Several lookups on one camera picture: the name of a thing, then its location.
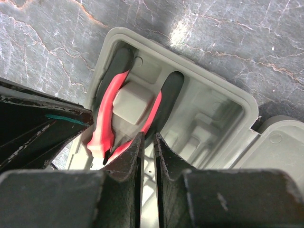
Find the grey plastic tool case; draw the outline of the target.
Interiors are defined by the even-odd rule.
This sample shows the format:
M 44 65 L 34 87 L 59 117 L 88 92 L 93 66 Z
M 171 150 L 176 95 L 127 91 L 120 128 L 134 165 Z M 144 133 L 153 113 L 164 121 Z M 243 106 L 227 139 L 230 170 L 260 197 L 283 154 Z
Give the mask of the grey plastic tool case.
M 99 107 L 96 92 L 116 52 L 124 47 L 134 55 L 125 84 L 138 90 L 149 104 L 145 112 L 126 114 L 122 109 L 114 110 L 115 147 L 129 140 L 133 142 L 141 132 L 167 76 L 178 71 L 184 75 L 183 87 L 165 126 L 157 132 L 167 145 L 199 170 L 284 171 L 304 198 L 303 122 L 277 115 L 254 131 L 252 126 L 259 111 L 249 93 L 127 28 L 114 28 L 106 35 L 85 102 L 86 108 L 94 111 Z M 76 138 L 66 164 L 69 170 L 98 171 L 115 160 L 103 165 L 102 157 L 92 156 L 87 144 L 94 130 L 95 124 Z M 153 147 L 155 134 L 150 142 L 144 139 L 139 226 L 142 228 L 160 227 Z

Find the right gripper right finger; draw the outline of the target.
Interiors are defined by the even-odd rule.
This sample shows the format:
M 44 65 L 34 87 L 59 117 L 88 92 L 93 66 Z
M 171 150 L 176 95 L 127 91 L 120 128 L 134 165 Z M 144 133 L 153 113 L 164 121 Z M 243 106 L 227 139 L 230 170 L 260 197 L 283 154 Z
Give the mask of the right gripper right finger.
M 153 140 L 161 228 L 301 228 L 304 200 L 276 169 L 199 170 L 157 133 Z

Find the red black pliers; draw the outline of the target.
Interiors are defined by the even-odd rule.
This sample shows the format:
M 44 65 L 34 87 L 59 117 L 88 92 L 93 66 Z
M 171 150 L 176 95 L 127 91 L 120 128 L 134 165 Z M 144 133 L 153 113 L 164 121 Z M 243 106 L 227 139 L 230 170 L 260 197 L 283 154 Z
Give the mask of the red black pliers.
M 132 143 L 129 140 L 118 147 L 114 146 L 115 134 L 112 129 L 114 110 L 122 109 L 126 114 L 133 114 L 135 111 L 145 112 L 149 104 L 149 101 L 143 100 L 143 95 L 138 90 L 130 88 L 130 84 L 125 84 L 133 66 L 133 59 L 134 55 L 130 49 L 124 47 L 119 49 L 96 92 L 95 98 L 99 107 L 93 111 L 96 117 L 95 130 L 87 148 L 93 157 L 103 158 L 103 165 L 114 160 Z M 165 126 L 183 83 L 184 75 L 181 72 L 175 71 L 167 76 L 141 129 L 147 142 L 150 142 L 151 137 Z

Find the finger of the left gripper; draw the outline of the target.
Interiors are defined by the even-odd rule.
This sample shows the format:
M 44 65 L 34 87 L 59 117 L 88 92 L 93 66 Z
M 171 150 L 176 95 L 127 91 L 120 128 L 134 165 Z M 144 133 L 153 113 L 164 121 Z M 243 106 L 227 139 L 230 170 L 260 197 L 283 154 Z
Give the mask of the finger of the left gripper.
M 0 171 L 44 169 L 93 125 L 91 110 L 0 80 Z

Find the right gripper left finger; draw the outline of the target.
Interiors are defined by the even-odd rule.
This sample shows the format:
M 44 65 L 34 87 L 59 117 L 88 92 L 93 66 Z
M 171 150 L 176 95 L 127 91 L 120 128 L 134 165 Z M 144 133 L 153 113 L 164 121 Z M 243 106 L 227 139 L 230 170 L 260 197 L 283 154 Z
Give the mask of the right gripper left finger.
M 98 171 L 12 170 L 0 177 L 3 228 L 137 228 L 144 135 Z

